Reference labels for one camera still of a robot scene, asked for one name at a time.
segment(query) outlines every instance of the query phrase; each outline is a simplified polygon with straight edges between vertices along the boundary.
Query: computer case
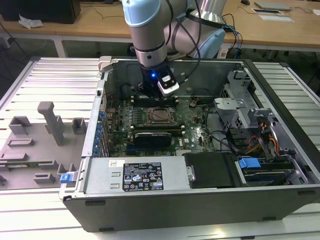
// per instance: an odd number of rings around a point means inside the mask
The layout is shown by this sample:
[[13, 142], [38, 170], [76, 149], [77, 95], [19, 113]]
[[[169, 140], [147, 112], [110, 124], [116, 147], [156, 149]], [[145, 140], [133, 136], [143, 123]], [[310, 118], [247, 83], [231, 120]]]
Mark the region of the computer case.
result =
[[17, 21], [19, 15], [31, 20], [73, 24], [81, 11], [79, 0], [0, 0], [5, 21]]

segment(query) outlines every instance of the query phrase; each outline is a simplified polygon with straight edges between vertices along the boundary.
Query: black box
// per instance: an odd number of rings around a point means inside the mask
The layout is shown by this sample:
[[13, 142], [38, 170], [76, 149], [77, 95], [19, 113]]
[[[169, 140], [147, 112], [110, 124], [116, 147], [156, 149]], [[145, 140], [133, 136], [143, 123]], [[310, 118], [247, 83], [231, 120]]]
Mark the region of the black box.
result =
[[184, 155], [187, 167], [192, 167], [195, 180], [192, 189], [246, 187], [239, 176], [237, 156], [228, 152], [197, 152]]
[[81, 11], [79, 0], [0, 0], [5, 21], [17, 21], [19, 14], [31, 20], [73, 24]]

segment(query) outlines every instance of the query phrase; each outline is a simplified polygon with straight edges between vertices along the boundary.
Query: motherboard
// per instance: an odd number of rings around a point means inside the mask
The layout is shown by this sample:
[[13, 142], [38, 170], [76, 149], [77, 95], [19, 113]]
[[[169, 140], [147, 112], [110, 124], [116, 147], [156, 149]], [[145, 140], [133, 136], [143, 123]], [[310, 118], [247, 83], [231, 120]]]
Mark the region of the motherboard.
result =
[[208, 104], [195, 97], [175, 98], [163, 107], [123, 100], [106, 110], [110, 157], [182, 156], [214, 152], [206, 131]]

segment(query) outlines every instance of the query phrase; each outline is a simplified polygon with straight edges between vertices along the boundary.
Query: warning label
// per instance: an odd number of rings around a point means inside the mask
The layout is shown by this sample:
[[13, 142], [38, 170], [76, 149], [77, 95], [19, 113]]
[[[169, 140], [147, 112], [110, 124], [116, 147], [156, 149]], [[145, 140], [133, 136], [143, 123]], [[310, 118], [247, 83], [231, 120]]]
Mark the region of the warning label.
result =
[[123, 184], [125, 192], [163, 190], [161, 162], [125, 163]]

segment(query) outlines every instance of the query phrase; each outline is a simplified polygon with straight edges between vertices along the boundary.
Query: gray fixture block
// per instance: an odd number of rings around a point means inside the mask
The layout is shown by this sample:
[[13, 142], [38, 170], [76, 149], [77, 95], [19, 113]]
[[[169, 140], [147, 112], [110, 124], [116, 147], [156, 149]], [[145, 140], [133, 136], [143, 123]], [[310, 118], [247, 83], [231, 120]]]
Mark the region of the gray fixture block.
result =
[[51, 163], [39, 163], [39, 168], [42, 170], [56, 169], [58, 170], [59, 164], [56, 160], [51, 161]]
[[[64, 123], [62, 122], [62, 118], [58, 115], [58, 116], [55, 116], [55, 120], [56, 120], [56, 123], [57, 123], [57, 127], [59, 129], [62, 129], [62, 132], [64, 132]], [[45, 129], [47, 130], [48, 134], [52, 134], [51, 131], [50, 131], [49, 126], [47, 124], [44, 125], [44, 126], [45, 126]]]
[[65, 169], [64, 165], [62, 163], [59, 164], [58, 170], [56, 171], [56, 174], [58, 176], [65, 174], [67, 170]]
[[41, 101], [37, 108], [38, 113], [45, 118], [48, 128], [53, 135], [53, 138], [58, 146], [64, 145], [63, 128], [59, 127], [56, 116], [54, 114], [54, 103], [52, 101]]
[[14, 154], [2, 154], [0, 157], [0, 161], [7, 162], [22, 162], [28, 159], [28, 155], [26, 153], [14, 153]]
[[30, 126], [31, 124], [26, 116], [15, 116], [9, 124], [9, 128], [14, 135], [27, 135], [25, 127]]
[[50, 172], [46, 173], [35, 173], [33, 180], [37, 184], [54, 184], [56, 178]]
[[71, 123], [74, 134], [86, 134], [87, 126], [84, 118], [74, 118]]
[[75, 172], [77, 171], [75, 165], [73, 163], [70, 164], [70, 167], [69, 167], [69, 172]]
[[0, 175], [0, 185], [4, 186], [7, 179]]
[[7, 167], [5, 164], [0, 165], [0, 172], [10, 172], [10, 168]]
[[32, 140], [32, 138], [20, 138], [20, 139], [14, 139], [10, 140], [8, 142], [9, 147], [28, 147], [35, 144], [35, 142]]
[[[10, 165], [11, 162], [6, 165], [6, 161], [0, 161], [0, 165], [2, 165], [0, 166], [0, 175], [8, 182], [4, 186], [0, 185], [0, 190], [59, 188], [61, 185], [59, 182], [60, 175], [57, 175], [59, 164], [63, 164], [66, 170], [69, 170], [71, 164], [74, 165], [76, 170], [79, 169], [86, 135], [75, 135], [71, 121], [66, 122], [63, 124], [64, 145], [57, 146], [53, 136], [48, 134], [45, 124], [32, 123], [32, 126], [25, 127], [27, 136], [10, 134], [0, 150], [0, 157], [3, 154], [26, 153], [29, 167], [23, 167], [22, 162], [20, 162], [21, 167], [19, 167], [18, 163], [13, 166]], [[34, 144], [32, 146], [8, 146], [8, 143], [12, 140], [26, 138], [32, 139]], [[56, 179], [55, 183], [37, 184], [34, 181], [34, 176], [41, 172], [52, 173]]]

